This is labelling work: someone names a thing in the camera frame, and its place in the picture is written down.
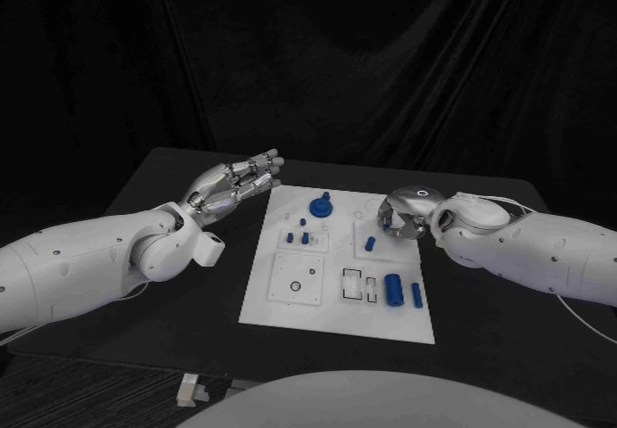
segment black tabletop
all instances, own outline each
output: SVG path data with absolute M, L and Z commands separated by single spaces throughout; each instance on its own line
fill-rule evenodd
M 199 174 L 243 158 L 157 149 L 107 214 L 179 201 Z M 513 198 L 546 210 L 530 183 L 288 160 L 284 184 L 366 193 L 427 185 Z M 556 413 L 617 422 L 617 346 L 579 324 L 555 296 L 461 267 L 419 240 L 435 344 L 425 345 L 238 323 L 267 194 L 245 201 L 209 229 L 226 249 L 215 267 L 192 263 L 132 300 L 42 327 L 14 341 L 17 354 L 154 366 L 255 381 L 327 370 L 386 370 L 432 375 L 497 391 Z M 611 310 L 569 300 L 578 313 L 617 337 Z

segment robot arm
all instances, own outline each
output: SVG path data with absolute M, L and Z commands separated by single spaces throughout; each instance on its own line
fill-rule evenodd
M 0 333 L 76 317 L 171 279 L 190 260 L 213 266 L 225 243 L 202 229 L 280 185 L 277 155 L 209 169 L 179 203 L 50 227 L 1 248 Z
M 457 193 L 409 186 L 385 198 L 378 213 L 389 235 L 435 244 L 460 265 L 486 268 L 517 284 L 617 307 L 617 233 L 591 223 L 530 212 L 512 219 L 499 204 Z M 393 212 L 405 221 L 395 229 Z

